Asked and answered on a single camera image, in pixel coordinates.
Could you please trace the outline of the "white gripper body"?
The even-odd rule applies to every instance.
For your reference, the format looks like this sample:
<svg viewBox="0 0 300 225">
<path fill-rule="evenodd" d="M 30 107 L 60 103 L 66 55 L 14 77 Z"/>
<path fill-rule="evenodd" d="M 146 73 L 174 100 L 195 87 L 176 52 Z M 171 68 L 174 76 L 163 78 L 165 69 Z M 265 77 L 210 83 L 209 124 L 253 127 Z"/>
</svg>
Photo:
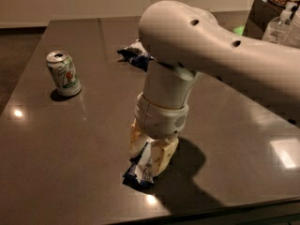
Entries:
<svg viewBox="0 0 300 225">
<path fill-rule="evenodd" d="M 140 93 L 134 109 L 136 122 L 143 133 L 152 139 L 161 139 L 180 132 L 186 124 L 188 105 L 183 108 L 160 108 Z"/>
</svg>

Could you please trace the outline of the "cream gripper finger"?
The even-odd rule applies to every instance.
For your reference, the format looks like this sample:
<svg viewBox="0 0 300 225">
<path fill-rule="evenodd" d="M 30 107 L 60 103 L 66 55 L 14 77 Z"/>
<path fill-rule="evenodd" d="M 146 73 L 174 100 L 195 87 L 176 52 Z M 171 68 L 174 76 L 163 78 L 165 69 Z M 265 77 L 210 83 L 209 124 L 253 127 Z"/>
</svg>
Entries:
<svg viewBox="0 0 300 225">
<path fill-rule="evenodd" d="M 167 168 L 176 148 L 179 144 L 177 137 L 164 140 L 154 140 L 151 143 L 151 174 L 158 176 Z"/>
<path fill-rule="evenodd" d="M 140 128 L 137 120 L 134 120 L 130 129 L 129 137 L 129 153 L 132 157 L 136 157 L 140 154 L 144 148 L 149 136 L 146 135 Z"/>
</svg>

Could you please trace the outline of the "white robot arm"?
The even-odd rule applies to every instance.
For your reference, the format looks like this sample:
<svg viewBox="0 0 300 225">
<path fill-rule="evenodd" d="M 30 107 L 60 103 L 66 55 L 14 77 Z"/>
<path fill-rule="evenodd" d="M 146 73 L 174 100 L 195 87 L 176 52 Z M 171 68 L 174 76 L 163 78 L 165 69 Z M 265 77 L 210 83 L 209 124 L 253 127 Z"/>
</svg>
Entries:
<svg viewBox="0 0 300 225">
<path fill-rule="evenodd" d="M 178 144 L 188 96 L 203 74 L 257 99 L 280 117 L 300 119 L 300 50 L 236 34 L 215 17 L 177 1 L 149 7 L 139 23 L 143 47 L 153 55 L 135 107 L 130 152 L 151 145 L 145 171 L 162 173 Z"/>
</svg>

